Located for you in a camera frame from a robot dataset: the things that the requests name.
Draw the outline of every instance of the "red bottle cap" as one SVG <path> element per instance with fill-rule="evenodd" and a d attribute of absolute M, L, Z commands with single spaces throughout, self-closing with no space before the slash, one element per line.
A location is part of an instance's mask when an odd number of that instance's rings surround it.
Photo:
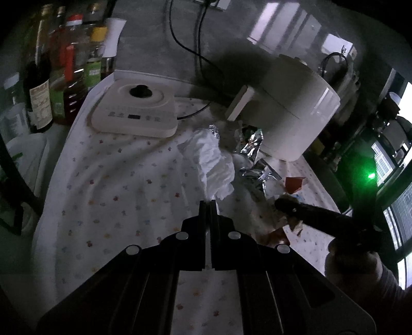
<path fill-rule="evenodd" d="M 66 26 L 76 26 L 78 24 L 83 23 L 83 14 L 74 14 L 72 16 L 69 16 L 66 22 Z"/>
<path fill-rule="evenodd" d="M 74 57 L 74 46 L 69 45 L 66 47 L 66 67 L 64 69 L 64 79 L 66 82 L 73 80 L 73 57 Z"/>
<path fill-rule="evenodd" d="M 74 14 L 67 18 L 67 21 L 77 21 L 77 20 L 83 20 L 83 14 Z"/>

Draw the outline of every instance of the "cable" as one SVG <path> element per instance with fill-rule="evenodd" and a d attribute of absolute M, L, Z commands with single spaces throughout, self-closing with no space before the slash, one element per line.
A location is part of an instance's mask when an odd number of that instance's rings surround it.
<path fill-rule="evenodd" d="M 185 49 L 186 51 L 198 56 L 199 58 L 201 58 L 202 60 L 204 60 L 206 63 L 208 63 L 209 65 L 213 66 L 217 71 L 219 71 L 219 73 L 224 76 L 223 71 L 214 63 L 212 63 L 211 61 L 209 61 L 206 57 L 203 57 L 201 54 L 197 53 L 196 51 L 193 51 L 192 49 L 189 49 L 188 47 L 184 46 L 182 43 L 179 42 L 179 40 L 177 39 L 174 31 L 173 31 L 173 26 L 172 26 L 172 7 L 173 7 L 173 0 L 170 0 L 170 6 L 169 6 L 169 28 L 170 28 L 170 33 L 172 34 L 173 39 L 175 40 L 175 42 L 182 47 L 183 49 Z"/>
<path fill-rule="evenodd" d="M 220 91 L 218 88 L 216 88 L 216 86 L 214 86 L 214 85 L 209 81 L 209 79 L 205 76 L 204 71 L 203 71 L 203 63 L 202 63 L 202 60 L 204 60 L 206 63 L 210 64 L 212 67 L 214 67 L 214 68 L 219 72 L 219 74 L 220 74 L 220 75 L 222 76 L 222 78 L 223 78 L 223 82 L 224 82 L 224 80 L 225 80 L 225 75 L 224 75 L 223 71 L 222 71 L 217 65 L 215 65 L 215 64 L 212 63 L 210 60 L 208 60 L 206 57 L 203 57 L 202 54 L 201 54 L 201 46 L 200 46 L 200 43 L 201 43 L 201 28 L 202 28 L 203 20 L 204 20 L 204 17 L 206 16 L 206 12 L 207 12 L 207 9 L 209 8 L 210 3 L 211 3 L 211 0 L 206 0 L 206 5 L 205 5 L 205 8 L 204 8 L 204 10 L 203 10 L 203 13 L 202 13 L 202 17 L 201 17 L 201 19 L 200 19 L 200 22 L 199 22 L 199 27 L 198 27 L 198 30 L 197 30 L 197 52 L 194 51 L 194 50 L 192 50 L 192 49 L 190 49 L 190 48 L 188 48 L 188 47 L 186 47 L 186 46 L 184 46 L 184 45 L 177 39 L 177 37 L 176 37 L 176 35 L 175 35 L 175 33 L 174 33 L 173 25 L 172 25 L 173 0 L 170 0 L 170 6 L 169 6 L 169 28 L 170 28 L 170 33 L 172 34 L 172 37 L 173 37 L 174 41 L 175 41 L 180 47 L 182 47 L 182 48 L 185 49 L 186 51 L 188 51 L 188 52 L 190 52 L 190 53 L 192 53 L 192 54 L 194 54 L 194 55 L 196 55 L 196 56 L 198 57 L 198 59 L 199 59 L 199 65 L 200 65 L 200 72 L 201 72 L 202 77 L 203 77 L 203 79 L 205 80 L 205 82 L 206 82 L 211 88 L 213 88 L 216 92 L 220 93 L 220 94 L 223 95 L 223 96 L 226 96 L 222 91 Z M 210 104 L 211 104 L 211 103 L 209 102 L 207 105 L 203 106 L 203 107 L 202 107 L 201 109 L 199 109 L 198 111 L 196 111 L 196 112 L 194 112 L 194 113 L 192 113 L 192 114 L 186 115 L 186 116 L 181 116 L 181 117 L 179 117 L 179 118 L 177 118 L 177 119 L 178 119 L 178 120 L 183 120 L 183 119 L 187 119 L 187 118 L 190 118 L 190 117 L 192 117 L 192 116 L 195 116 L 195 115 L 199 114 L 200 112 L 204 111 L 206 108 L 208 108 L 208 107 L 210 106 Z"/>
<path fill-rule="evenodd" d="M 346 69 L 348 68 L 348 60 L 346 59 L 346 57 L 341 54 L 340 52 L 332 52 L 331 54 L 327 55 L 321 62 L 321 66 L 322 66 L 322 78 L 325 77 L 325 70 L 326 70 L 326 65 L 328 64 L 329 60 L 333 57 L 333 56 L 339 56 L 339 57 L 343 57 L 343 59 L 346 62 Z"/>
<path fill-rule="evenodd" d="M 183 120 L 183 119 L 187 119 L 187 118 L 191 118 L 192 116 L 195 116 L 197 114 L 199 114 L 200 112 L 203 112 L 206 108 L 208 108 L 210 106 L 211 102 L 209 102 L 207 105 L 203 106 L 202 108 L 200 108 L 198 111 L 189 114 L 189 115 L 185 115 L 185 116 L 181 116 L 178 118 L 178 120 Z"/>
<path fill-rule="evenodd" d="M 206 0 L 206 4 L 205 4 L 204 10 L 203 10 L 203 14 L 202 14 L 202 16 L 201 16 L 201 18 L 200 18 L 199 26 L 198 26 L 198 29 L 197 29 L 197 53 L 198 53 L 199 55 L 202 54 L 202 52 L 201 52 L 201 31 L 202 31 L 202 25 L 203 25 L 203 21 L 204 21 L 204 18 L 205 18 L 205 16 L 206 16 L 206 12 L 207 12 L 209 6 L 210 6 L 210 0 Z M 225 96 L 225 94 L 224 94 L 222 91 L 220 91 L 214 84 L 212 84 L 212 83 L 210 82 L 210 80 L 206 77 L 206 75 L 205 75 L 205 73 L 204 73 L 204 70 L 203 70 L 202 58 L 201 58 L 201 57 L 198 57 L 198 58 L 199 58 L 200 73 L 202 74 L 202 77 L 203 77 L 204 81 L 205 81 L 211 88 L 213 88 L 216 92 L 218 92 L 218 93 L 221 94 L 222 96 Z M 225 76 L 223 75 L 223 86 L 224 86 L 224 85 L 225 85 Z"/>

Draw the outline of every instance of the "black knob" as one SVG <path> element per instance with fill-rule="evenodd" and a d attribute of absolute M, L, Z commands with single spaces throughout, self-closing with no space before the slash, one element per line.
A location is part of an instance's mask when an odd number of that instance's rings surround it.
<path fill-rule="evenodd" d="M 130 95 L 136 98 L 150 98 L 152 91 L 146 85 L 137 85 L 129 91 Z"/>

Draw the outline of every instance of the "white tablecloth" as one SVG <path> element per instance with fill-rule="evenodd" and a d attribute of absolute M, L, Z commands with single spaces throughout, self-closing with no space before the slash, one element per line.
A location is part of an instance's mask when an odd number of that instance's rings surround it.
<path fill-rule="evenodd" d="M 204 102 L 183 99 L 177 105 L 187 114 Z M 222 149 L 230 150 L 237 127 L 223 121 L 218 105 L 180 121 L 176 134 L 166 139 L 99 133 L 88 126 L 88 114 L 83 111 L 69 134 L 36 231 L 34 266 L 47 278 L 37 287 L 47 296 L 46 309 L 126 246 L 156 245 L 179 231 L 185 218 L 197 215 L 202 200 L 197 176 L 176 146 L 194 129 L 213 123 L 220 129 Z M 308 177 L 300 191 L 306 203 L 337 210 L 302 157 L 293 163 L 269 161 L 283 177 Z M 253 202 L 237 179 L 233 185 L 234 193 L 218 201 L 220 213 L 252 237 L 273 230 L 265 204 Z M 291 246 L 323 273 L 331 238 L 310 227 L 300 237 L 287 233 Z M 235 272 L 181 272 L 172 334 L 242 333 Z"/>

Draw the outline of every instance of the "yellow bottle cap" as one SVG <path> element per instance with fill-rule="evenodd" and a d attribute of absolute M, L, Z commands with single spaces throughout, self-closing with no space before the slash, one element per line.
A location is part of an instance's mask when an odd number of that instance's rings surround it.
<path fill-rule="evenodd" d="M 87 7 L 88 12 L 96 12 L 99 10 L 100 4 L 98 2 L 92 3 Z"/>
<path fill-rule="evenodd" d="M 47 5 L 42 6 L 42 16 L 46 16 L 52 12 L 53 4 L 49 3 Z"/>
<path fill-rule="evenodd" d="M 102 42 L 106 36 L 107 27 L 95 27 L 91 33 L 90 40 L 92 42 Z"/>
<path fill-rule="evenodd" d="M 60 6 L 59 9 L 57 10 L 57 15 L 63 15 L 65 12 L 66 12 L 66 7 Z"/>

